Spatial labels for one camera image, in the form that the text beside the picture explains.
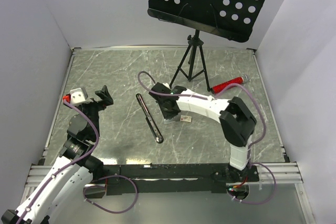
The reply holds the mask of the white staple box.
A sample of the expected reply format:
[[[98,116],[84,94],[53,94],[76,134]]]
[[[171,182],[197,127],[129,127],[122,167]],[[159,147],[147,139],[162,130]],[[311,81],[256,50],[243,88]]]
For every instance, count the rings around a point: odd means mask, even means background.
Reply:
[[[192,117],[191,117],[191,116],[188,116],[188,115],[181,115],[181,117],[180,117],[180,121],[181,121],[181,122],[188,122],[188,123],[191,123],[191,121],[192,121]]]

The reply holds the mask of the black stapler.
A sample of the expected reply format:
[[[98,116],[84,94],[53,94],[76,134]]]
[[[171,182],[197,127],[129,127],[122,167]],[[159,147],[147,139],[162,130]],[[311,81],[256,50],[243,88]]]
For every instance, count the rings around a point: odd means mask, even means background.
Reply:
[[[154,140],[156,143],[158,144],[161,144],[163,143],[164,141],[164,138],[156,124],[156,122],[154,121],[148,107],[146,106],[144,100],[143,100],[143,97],[141,94],[137,93],[135,95],[137,101],[138,101],[138,104],[140,105],[141,109],[143,110],[144,114],[145,114],[145,119],[146,119],[146,122],[149,126],[149,129],[154,137]]]

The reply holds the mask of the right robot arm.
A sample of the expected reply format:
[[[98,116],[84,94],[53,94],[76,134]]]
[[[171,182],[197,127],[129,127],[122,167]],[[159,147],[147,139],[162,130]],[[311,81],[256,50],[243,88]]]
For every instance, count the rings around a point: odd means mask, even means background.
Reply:
[[[165,120],[172,120],[182,111],[186,111],[219,123],[225,139],[230,143],[230,177],[241,181],[247,176],[248,145],[251,143],[257,120],[241,98],[217,99],[182,86],[170,89],[168,84],[159,82],[149,90],[149,95],[159,105]]]

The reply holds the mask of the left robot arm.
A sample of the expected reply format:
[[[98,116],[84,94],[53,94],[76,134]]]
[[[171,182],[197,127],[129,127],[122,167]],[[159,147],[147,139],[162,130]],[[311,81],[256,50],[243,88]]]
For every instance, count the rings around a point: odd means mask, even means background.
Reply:
[[[2,223],[53,223],[63,207],[85,184],[103,179],[103,162],[92,156],[99,142],[99,112],[113,105],[107,86],[89,98],[85,88],[63,97],[66,107],[77,111],[70,119],[67,139],[52,168],[34,192],[15,210],[8,209]]]

